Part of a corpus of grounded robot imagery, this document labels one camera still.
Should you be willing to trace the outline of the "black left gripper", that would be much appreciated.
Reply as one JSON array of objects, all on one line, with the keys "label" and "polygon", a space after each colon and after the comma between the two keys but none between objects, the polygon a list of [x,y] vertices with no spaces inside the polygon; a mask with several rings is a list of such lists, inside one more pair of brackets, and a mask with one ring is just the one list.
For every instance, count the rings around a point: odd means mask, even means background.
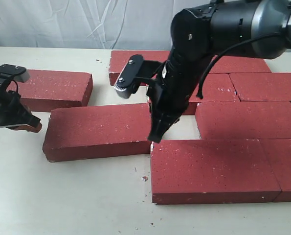
[{"label": "black left gripper", "polygon": [[29,112],[16,91],[6,91],[0,86],[0,127],[13,131],[40,132],[41,120]]}]

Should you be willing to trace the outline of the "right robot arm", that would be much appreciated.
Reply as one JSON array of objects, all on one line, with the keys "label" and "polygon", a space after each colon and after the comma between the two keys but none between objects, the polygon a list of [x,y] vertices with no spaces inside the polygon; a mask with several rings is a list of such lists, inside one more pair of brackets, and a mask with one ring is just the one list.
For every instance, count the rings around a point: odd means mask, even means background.
[{"label": "right robot arm", "polygon": [[188,107],[194,91],[224,55],[274,59],[291,49],[291,1],[212,0],[185,8],[171,22],[172,47],[159,67],[148,139],[160,142]]}]

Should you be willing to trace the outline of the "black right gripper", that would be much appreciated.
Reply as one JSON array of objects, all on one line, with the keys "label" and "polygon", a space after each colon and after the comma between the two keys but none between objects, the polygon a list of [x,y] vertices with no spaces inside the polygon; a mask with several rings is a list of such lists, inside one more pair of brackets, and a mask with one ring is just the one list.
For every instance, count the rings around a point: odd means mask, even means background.
[{"label": "black right gripper", "polygon": [[169,54],[157,75],[157,83],[162,91],[151,97],[149,141],[160,143],[163,135],[179,121],[208,64],[208,54],[198,55],[194,59],[178,52]]}]

